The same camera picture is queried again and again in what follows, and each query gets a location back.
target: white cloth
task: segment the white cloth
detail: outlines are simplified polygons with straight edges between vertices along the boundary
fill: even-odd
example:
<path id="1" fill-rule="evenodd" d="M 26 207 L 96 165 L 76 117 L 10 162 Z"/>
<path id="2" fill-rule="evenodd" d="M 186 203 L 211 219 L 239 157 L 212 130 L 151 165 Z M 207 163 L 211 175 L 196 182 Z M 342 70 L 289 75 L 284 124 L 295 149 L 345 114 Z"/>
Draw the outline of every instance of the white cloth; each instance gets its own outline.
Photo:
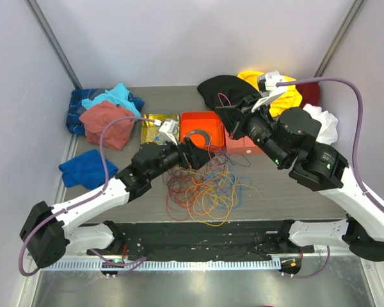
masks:
<path id="1" fill-rule="evenodd" d="M 310 114 L 313 119 L 321 122 L 319 135 L 316 139 L 317 142 L 331 145 L 337 141 L 339 137 L 337 134 L 339 120 L 334 115 L 328 111 L 322 112 L 321 107 L 315 107 L 311 104 L 306 104 L 303 110 Z"/>

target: yellow cloth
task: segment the yellow cloth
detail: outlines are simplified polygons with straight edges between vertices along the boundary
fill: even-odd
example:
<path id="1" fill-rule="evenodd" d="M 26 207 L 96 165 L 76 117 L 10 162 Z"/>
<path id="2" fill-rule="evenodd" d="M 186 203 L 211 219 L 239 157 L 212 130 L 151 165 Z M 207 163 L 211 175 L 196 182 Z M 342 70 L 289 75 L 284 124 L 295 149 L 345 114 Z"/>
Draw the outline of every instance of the yellow cloth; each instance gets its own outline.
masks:
<path id="1" fill-rule="evenodd" d="M 257 72 L 255 70 L 245 70 L 244 72 L 240 72 L 237 76 L 240 79 L 245 80 L 250 83 L 252 86 L 259 90 L 257 86 L 257 77 L 263 75 L 264 72 Z M 283 76 L 286 82 L 295 81 L 295 79 Z M 282 112 L 290 107 L 298 107 L 301 102 L 301 95 L 296 90 L 295 85 L 290 85 L 287 87 L 287 92 L 285 92 L 282 96 L 273 101 L 270 105 L 270 114 L 272 117 L 276 117 L 282 114 Z"/>

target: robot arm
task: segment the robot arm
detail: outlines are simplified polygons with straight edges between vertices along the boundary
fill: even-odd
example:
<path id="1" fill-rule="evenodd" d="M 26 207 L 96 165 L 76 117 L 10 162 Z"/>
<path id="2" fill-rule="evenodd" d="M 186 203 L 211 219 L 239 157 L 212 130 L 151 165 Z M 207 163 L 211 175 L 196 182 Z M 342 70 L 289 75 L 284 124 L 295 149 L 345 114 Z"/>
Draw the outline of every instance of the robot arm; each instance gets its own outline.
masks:
<path id="1" fill-rule="evenodd" d="M 384 201 L 379 209 L 362 191 L 345 157 L 330 145 L 316 142 L 321 124 L 299 107 L 284 111 L 278 120 L 269 104 L 285 86 L 278 72 L 258 79 L 264 93 L 245 97 L 238 105 L 216 107 L 229 136 L 248 136 L 277 165 L 289 169 L 297 183 L 318 191 L 340 205 L 352 218 L 336 222 L 291 221 L 280 235 L 297 246 L 331 245 L 348 247 L 354 254 L 374 261 L 384 260 Z"/>
<path id="2" fill-rule="evenodd" d="M 160 131 L 172 141 L 173 122 L 165 121 Z M 197 148 L 189 138 L 185 143 L 142 144 L 131 164 L 109 180 L 106 189 L 99 187 L 78 198 L 49 207 L 44 201 L 36 204 L 21 230 L 23 241 L 33 229 L 52 214 L 65 209 L 64 214 L 52 218 L 32 236 L 28 251 L 38 268 L 57 262 L 64 254 L 87 249 L 105 249 L 117 253 L 125 244 L 124 235 L 114 222 L 106 221 L 96 226 L 79 227 L 101 212 L 112 209 L 142 196 L 151 188 L 151 181 L 165 171 L 179 165 L 182 168 L 199 169 L 213 156 L 207 150 Z M 82 205 L 67 210 L 73 204 Z"/>
<path id="3" fill-rule="evenodd" d="M 276 87 L 282 81 L 278 72 L 265 74 L 259 80 L 262 93 L 246 97 L 236 106 L 217 107 L 215 112 L 232 139 L 248 136 L 278 169 L 292 167 L 291 178 L 330 198 L 351 218 L 316 223 L 285 221 L 269 243 L 279 244 L 282 251 L 285 244 L 341 246 L 362 258 L 384 261 L 384 208 L 380 210 L 362 191 L 346 158 L 332 146 L 316 142 L 321 124 L 298 107 L 284 111 L 277 121 L 271 117 L 269 104 L 287 90 L 285 86 Z M 113 222 L 79 226 L 103 211 L 142 196 L 151 188 L 151 181 L 166 170 L 176 165 L 199 169 L 209 161 L 208 151 L 197 148 L 189 138 L 184 144 L 177 143 L 171 133 L 174 125 L 165 121 L 159 129 L 168 145 L 143 144 L 132 163 L 108 182 L 107 189 L 100 187 L 51 207 L 41 202 L 32 208 L 20 233 L 23 241 L 38 224 L 64 210 L 39 229 L 27 245 L 38 268 L 53 264 L 65 253 L 91 248 L 119 252 L 125 237 Z M 384 207 L 384 201 L 369 192 Z M 85 204 L 67 209 L 80 201 Z"/>

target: white wall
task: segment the white wall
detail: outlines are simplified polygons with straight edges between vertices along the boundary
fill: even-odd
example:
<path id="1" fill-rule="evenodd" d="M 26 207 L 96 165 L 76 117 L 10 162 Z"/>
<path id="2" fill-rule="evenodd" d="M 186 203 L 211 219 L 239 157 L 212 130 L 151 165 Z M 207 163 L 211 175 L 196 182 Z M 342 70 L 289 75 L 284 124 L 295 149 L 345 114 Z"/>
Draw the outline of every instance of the white wall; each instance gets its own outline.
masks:
<path id="1" fill-rule="evenodd" d="M 384 0 L 368 1 L 325 75 L 352 80 L 364 100 L 358 162 L 364 181 L 384 199 Z M 321 83 L 323 105 L 339 119 L 336 147 L 351 159 L 356 100 L 343 85 Z M 379 264 L 384 276 L 384 263 Z"/>
<path id="2" fill-rule="evenodd" d="M 84 87 L 314 75 L 352 0 L 38 0 Z"/>
<path id="3" fill-rule="evenodd" d="M 24 1 L 0 1 L 0 307 L 16 306 L 20 229 L 54 201 L 72 83 Z"/>

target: gray table surface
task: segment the gray table surface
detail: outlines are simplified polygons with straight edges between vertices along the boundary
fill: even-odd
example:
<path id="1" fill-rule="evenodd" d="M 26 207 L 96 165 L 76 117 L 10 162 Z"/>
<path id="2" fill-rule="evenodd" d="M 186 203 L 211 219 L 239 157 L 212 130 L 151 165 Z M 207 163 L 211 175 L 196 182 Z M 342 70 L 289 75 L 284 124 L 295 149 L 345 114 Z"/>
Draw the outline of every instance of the gray table surface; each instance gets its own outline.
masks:
<path id="1" fill-rule="evenodd" d="M 206 110 L 196 86 L 170 86 L 156 88 L 133 88 L 135 96 L 146 102 L 144 113 L 181 113 Z M 105 149 L 105 156 L 118 169 L 131 163 L 131 158 L 140 146 L 141 123 L 132 131 L 131 140 L 122 151 Z M 76 155 L 98 146 L 88 144 L 85 137 L 79 137 Z M 236 175 L 252 178 L 254 191 L 243 193 L 243 204 L 230 214 L 229 220 L 281 220 L 281 219 L 342 219 L 344 211 L 319 193 L 309 191 L 288 177 L 288 171 L 278 171 L 275 164 L 265 155 L 248 156 L 250 168 L 234 167 Z M 65 200 L 71 200 L 87 190 L 83 186 L 67 189 Z M 165 210 L 167 188 L 160 178 L 152 182 L 152 188 L 141 198 L 126 205 L 105 211 L 89 222 L 101 223 L 107 219 L 116 223 L 171 221 Z M 183 218 L 186 211 L 173 213 Z"/>
<path id="2" fill-rule="evenodd" d="M 325 260 L 325 256 L 306 256 L 299 275 L 316 272 Z M 310 279 L 262 270 L 134 272 L 117 279 L 102 278 L 97 271 L 43 271 L 32 306 L 265 305 L 372 307 L 375 303 L 360 259 L 333 256 L 326 270 Z"/>

